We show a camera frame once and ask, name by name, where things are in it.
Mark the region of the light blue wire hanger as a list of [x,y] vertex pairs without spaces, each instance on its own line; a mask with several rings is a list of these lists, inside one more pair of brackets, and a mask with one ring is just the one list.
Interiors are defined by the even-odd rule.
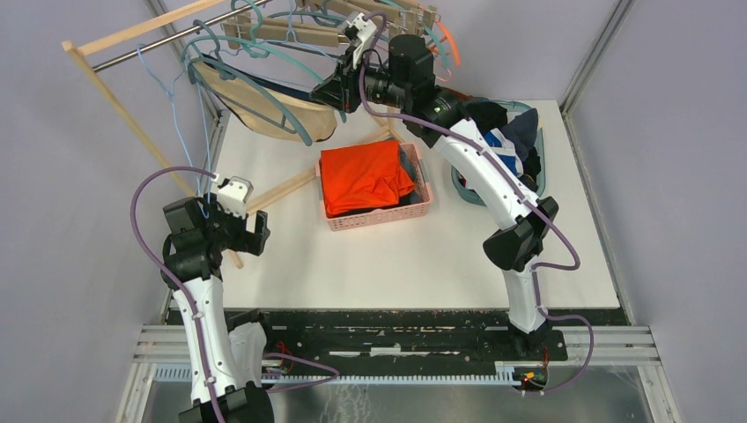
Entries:
[[264,59],[273,55],[272,49],[284,47],[328,57],[330,48],[348,44],[331,25],[305,23],[304,18],[321,21],[322,16],[300,9],[294,1],[287,10],[269,14],[259,1],[232,1],[231,9],[237,14],[221,24],[227,46],[251,58]]

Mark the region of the blue white-lettered underwear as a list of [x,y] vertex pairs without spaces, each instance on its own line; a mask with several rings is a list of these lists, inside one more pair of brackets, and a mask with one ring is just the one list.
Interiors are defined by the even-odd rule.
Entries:
[[484,134],[485,142],[497,154],[499,159],[517,177],[524,175],[524,166],[513,141],[499,130],[493,129]]

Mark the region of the cream navy labelled underwear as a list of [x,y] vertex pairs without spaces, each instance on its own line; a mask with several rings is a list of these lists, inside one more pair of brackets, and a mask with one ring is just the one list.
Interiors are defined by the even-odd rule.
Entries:
[[539,115],[535,108],[517,115],[500,129],[503,136],[514,144],[515,152],[522,163],[528,160],[530,152],[535,149],[538,130]]

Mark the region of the grey-blue plastic hanger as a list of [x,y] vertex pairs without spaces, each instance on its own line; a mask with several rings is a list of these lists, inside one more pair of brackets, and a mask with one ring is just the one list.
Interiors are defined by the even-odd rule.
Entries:
[[295,58],[258,41],[215,34],[205,22],[193,24],[205,34],[186,43],[181,52],[182,67],[189,82],[215,97],[249,129],[267,137],[311,145],[329,138],[337,127],[330,108],[310,100],[309,92],[252,75],[226,63],[225,41],[252,58],[278,56],[287,64],[319,76]]

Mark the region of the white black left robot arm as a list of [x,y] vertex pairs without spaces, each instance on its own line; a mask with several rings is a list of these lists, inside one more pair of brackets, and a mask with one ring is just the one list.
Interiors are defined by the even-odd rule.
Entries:
[[180,422],[272,422],[262,384],[262,360],[277,347],[277,335],[258,311],[227,320],[222,254],[237,249],[259,256],[270,237],[268,214],[246,218],[226,211],[217,199],[188,197],[163,209],[170,233],[162,248],[161,272],[172,288],[184,326],[191,367],[191,406]]

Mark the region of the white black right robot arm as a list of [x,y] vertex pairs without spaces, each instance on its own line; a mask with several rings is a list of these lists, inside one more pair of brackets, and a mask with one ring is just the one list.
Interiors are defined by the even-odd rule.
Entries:
[[369,68],[366,54],[348,47],[311,99],[345,113],[369,103],[399,108],[397,119],[466,179],[498,226],[483,251],[505,280],[509,349],[521,360],[534,358],[544,349],[551,324],[537,302],[531,267],[544,249],[557,202],[526,188],[484,140],[462,102],[436,84],[434,55],[422,38],[394,37],[385,66]]

